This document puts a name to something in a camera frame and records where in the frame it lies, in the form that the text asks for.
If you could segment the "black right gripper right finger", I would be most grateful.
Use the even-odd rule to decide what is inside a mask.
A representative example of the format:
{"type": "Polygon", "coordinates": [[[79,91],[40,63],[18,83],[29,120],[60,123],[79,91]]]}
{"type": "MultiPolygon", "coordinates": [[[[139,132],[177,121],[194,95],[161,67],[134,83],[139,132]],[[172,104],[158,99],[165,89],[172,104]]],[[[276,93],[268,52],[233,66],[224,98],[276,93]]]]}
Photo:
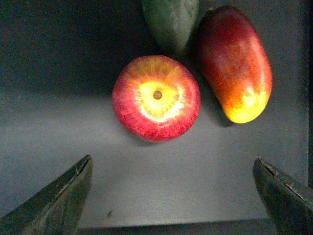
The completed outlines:
{"type": "Polygon", "coordinates": [[[267,214],[279,235],[313,233],[313,190],[261,158],[254,161],[253,178],[267,214]]]}

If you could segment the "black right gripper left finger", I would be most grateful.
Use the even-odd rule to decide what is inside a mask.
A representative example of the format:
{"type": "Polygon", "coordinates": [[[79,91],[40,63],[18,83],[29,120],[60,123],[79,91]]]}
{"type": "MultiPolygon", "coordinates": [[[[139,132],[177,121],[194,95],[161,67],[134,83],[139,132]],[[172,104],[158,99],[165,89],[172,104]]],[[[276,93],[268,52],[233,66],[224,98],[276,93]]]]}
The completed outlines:
{"type": "Polygon", "coordinates": [[[0,219],[2,235],[73,235],[91,189],[93,163],[86,155],[26,202],[0,219]]]}

